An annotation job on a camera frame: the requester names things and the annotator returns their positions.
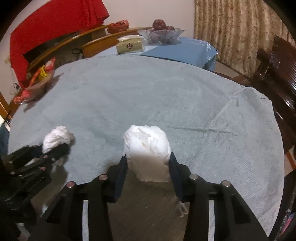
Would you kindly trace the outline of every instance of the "round table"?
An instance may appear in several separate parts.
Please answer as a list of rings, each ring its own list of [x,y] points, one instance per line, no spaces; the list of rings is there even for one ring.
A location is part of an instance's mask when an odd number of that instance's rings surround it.
[[[75,136],[68,161],[32,200],[37,209],[44,211],[67,181],[89,182],[118,163],[132,124],[158,126],[179,163],[206,181],[229,180],[270,233],[284,153],[264,95],[189,64],[144,56],[94,56],[61,66],[55,76],[56,85],[33,106],[21,106],[11,123],[10,152],[40,144],[57,125]],[[176,201],[172,183],[144,183],[128,172],[121,198],[109,205],[114,240],[183,240],[186,217],[178,216]],[[209,240],[213,226],[211,205]]]

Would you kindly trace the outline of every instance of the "screw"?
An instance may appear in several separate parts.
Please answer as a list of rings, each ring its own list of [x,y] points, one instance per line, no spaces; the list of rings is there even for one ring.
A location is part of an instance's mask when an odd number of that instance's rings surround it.
[[[74,187],[75,186],[75,182],[72,182],[72,181],[70,181],[70,182],[68,182],[67,184],[66,184],[66,187],[67,188],[72,188],[72,187]]]
[[[101,181],[105,181],[105,180],[108,179],[108,176],[107,176],[106,174],[102,174],[102,175],[99,175],[99,179],[100,179]]]
[[[189,178],[190,178],[191,180],[196,180],[196,179],[198,178],[198,175],[192,173],[192,174],[189,175]]]
[[[224,180],[224,181],[222,181],[222,185],[224,187],[230,187],[231,183],[230,183],[230,181]]]

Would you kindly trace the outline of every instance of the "red cloth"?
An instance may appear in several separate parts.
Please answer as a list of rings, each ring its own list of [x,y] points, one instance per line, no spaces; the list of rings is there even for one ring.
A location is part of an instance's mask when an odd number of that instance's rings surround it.
[[[102,0],[51,0],[33,12],[10,36],[10,61],[20,86],[29,85],[23,54],[59,36],[101,25],[107,17]]]

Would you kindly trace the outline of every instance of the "crumpled white tissue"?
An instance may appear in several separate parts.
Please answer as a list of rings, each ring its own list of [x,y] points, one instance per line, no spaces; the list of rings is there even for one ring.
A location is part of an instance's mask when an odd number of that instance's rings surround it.
[[[124,134],[128,168],[144,182],[168,182],[171,149],[166,134],[157,126],[135,126]]]
[[[42,153],[45,154],[63,143],[69,145],[73,139],[73,134],[70,133],[65,126],[57,126],[45,136],[42,145]]]

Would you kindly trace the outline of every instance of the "brown curtain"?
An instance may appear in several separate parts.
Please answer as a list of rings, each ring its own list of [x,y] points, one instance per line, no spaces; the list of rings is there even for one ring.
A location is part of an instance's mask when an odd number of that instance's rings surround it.
[[[274,35],[295,41],[263,0],[195,0],[194,38],[218,49],[217,59],[246,76],[253,76],[258,48],[271,52]]]

